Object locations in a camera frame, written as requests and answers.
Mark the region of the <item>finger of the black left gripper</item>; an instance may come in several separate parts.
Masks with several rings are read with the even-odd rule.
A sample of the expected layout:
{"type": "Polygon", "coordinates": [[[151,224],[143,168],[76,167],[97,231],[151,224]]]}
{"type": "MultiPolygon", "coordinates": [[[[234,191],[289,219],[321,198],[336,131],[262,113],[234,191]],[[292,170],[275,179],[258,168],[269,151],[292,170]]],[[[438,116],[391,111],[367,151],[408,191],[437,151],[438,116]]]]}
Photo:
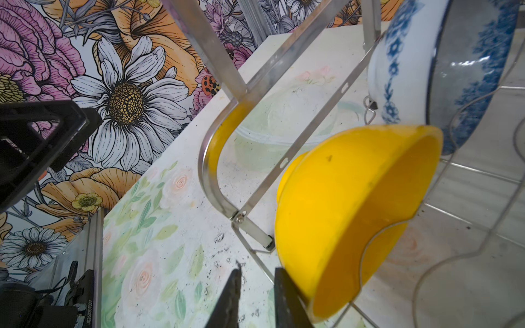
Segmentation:
{"type": "Polygon", "coordinates": [[[59,171],[103,119],[74,101],[19,102],[1,106],[1,211],[15,205],[48,168],[59,171]]]}

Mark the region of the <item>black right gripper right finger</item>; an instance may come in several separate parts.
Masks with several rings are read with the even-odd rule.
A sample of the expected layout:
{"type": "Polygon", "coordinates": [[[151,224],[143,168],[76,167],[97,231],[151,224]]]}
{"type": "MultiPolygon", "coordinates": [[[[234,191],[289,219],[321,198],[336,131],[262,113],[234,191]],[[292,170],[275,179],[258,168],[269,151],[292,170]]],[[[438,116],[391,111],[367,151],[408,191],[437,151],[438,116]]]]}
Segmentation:
{"type": "Polygon", "coordinates": [[[275,270],[274,303],[276,327],[314,327],[302,305],[298,288],[281,267],[275,270]]]}

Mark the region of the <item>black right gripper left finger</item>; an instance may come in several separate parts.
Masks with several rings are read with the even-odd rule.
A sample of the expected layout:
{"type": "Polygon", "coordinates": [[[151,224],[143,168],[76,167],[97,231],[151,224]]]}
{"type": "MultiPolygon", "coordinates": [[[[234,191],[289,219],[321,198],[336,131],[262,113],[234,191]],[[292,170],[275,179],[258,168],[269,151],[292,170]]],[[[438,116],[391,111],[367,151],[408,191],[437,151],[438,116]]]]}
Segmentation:
{"type": "Polygon", "coordinates": [[[241,265],[237,262],[237,268],[230,274],[220,298],[206,323],[206,328],[238,328],[241,287],[242,270],[241,265]]]}

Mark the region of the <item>yellow plastic bowl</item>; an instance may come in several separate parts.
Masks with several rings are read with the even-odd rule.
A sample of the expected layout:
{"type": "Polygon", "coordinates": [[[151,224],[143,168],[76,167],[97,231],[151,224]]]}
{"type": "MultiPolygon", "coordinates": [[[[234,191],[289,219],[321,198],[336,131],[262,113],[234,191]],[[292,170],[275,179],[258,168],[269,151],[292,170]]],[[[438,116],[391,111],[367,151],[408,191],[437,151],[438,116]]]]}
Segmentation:
{"type": "Polygon", "coordinates": [[[311,321],[353,301],[385,261],[425,197],[443,141],[432,126],[369,125],[328,138],[288,167],[276,249],[311,321]]]}

